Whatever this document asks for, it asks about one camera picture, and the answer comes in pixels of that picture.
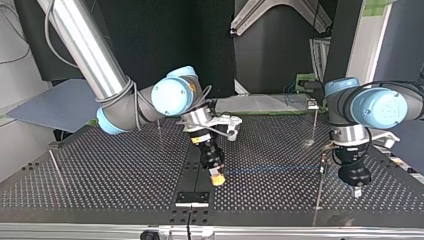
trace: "silver arm tube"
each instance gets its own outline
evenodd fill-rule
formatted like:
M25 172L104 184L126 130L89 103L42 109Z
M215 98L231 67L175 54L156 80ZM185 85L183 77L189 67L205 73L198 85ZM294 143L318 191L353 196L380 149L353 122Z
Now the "silver arm tube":
M46 12L53 0L38 0ZM120 93L128 80L83 0L54 0L50 21L96 97Z

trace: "robotic arm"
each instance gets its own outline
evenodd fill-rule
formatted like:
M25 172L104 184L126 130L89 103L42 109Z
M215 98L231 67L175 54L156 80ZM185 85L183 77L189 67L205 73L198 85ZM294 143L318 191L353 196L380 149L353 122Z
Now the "robotic arm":
M359 86L356 78L334 80L325 92L334 143L333 158L340 165L339 178L352 186L355 197L370 184L371 173L364 165L371 145L368 128L388 129L405 120L423 117L423 89L418 82L373 82Z
M139 92L130 92L134 83L129 81L126 90L102 100L103 107L97 111L100 127L109 134L120 134L140 128L166 116L181 116L193 144L201 151L201 163L210 173L214 186L222 185L224 154L216 143L217 134L235 141L242 120L239 117L212 116L205 97L210 87L202 92L197 75L192 67L174 70L156 85ZM226 125L226 133L214 127Z
M123 73L84 0L38 0L46 12L45 35L49 41L49 20L102 107L97 111L100 127L109 134L120 134L166 116L181 116L192 142L201 150L201 163L209 169L215 186L224 183L224 154L217 146L217 134L235 141L242 120L212 116L192 67L170 72L154 86L137 91L136 84ZM64 60L51 47L52 52ZM226 133L215 129L226 125Z

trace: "blue joint cap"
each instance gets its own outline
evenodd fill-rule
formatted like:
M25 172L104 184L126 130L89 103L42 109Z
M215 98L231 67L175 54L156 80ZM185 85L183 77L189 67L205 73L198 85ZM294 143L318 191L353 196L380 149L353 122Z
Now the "blue joint cap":
M184 113L193 103L193 98L190 84L180 77L164 78L152 89L153 106L165 116Z
M408 104L396 91L370 88L355 96L350 111L354 120L362 125L387 129L405 119Z
M342 78L333 80L325 85L325 96L359 86L357 78Z
M167 78L176 78L176 77L181 77L181 76L196 76L197 77L197 74L194 71L193 67L186 66L186 67L175 69L174 71L172 71L172 72L168 73L168 75L166 75Z
M99 126L108 134L116 135L120 133L127 132L125 130L122 130L120 128L115 127L109 120L106 118L103 108L99 108L97 110L97 119L99 121Z

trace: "perforated metal surface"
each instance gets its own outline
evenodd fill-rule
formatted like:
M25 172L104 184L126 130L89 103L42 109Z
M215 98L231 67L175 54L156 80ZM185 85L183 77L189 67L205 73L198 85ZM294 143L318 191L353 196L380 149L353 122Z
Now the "perforated metal surface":
M228 176L226 183L215 190L214 209L218 213L314 211L321 147L328 141L330 127L325 118L319 117L314 143L308 145L312 128L312 114L244 117L237 141L220 141L226 153ZM395 165L386 167L390 160L378 156L374 154L366 160L373 181L359 199L338 178L338 166L331 162L324 181L322 209L422 211L422 191L416 192L399 178L397 174L403 170L389 171Z
M352 197L350 189L341 184L337 176L338 168L333 165L324 182L322 208L370 212L422 212L424 210L422 191L414 191L411 186L389 171L390 168L396 168L395 164L372 155L365 160L365 166L371 171L373 181L363 189L362 197L356 199Z
M211 201L191 224L423 227L423 185L374 149L363 196L351 196L333 165L315 209L325 117L315 133L313 114L242 118L236 142L219 140L227 172L219 188L207 171L197 176L199 151L173 119L118 136L93 128L55 152L61 171L48 160L0 183L0 222L187 224L175 196L196 189L210 191Z
M219 211L311 211L318 192L320 147L328 126L313 115L243 117L236 142L220 141L227 181L215 190Z
M109 136L98 128L4 191L0 207L46 210L167 210L190 146L175 120Z

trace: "white cable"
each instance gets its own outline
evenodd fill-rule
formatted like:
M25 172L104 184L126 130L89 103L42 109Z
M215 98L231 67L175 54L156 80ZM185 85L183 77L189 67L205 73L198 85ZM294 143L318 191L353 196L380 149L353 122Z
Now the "white cable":
M60 56L60 54L58 52L56 52L56 49L54 49L54 47L53 47L53 45L50 41L49 18L50 18L51 12L53 10L54 3L55 3L55 0L52 0L50 2L49 7L47 8L47 11L46 11L46 18L44 19L44 36L46 37L47 45L49 46L49 48L53 52L53 54L56 55L57 58L59 58L59 60L61 60L62 62L66 63L67 65L69 65L71 67L78 68L77 65L67 61L62 56Z

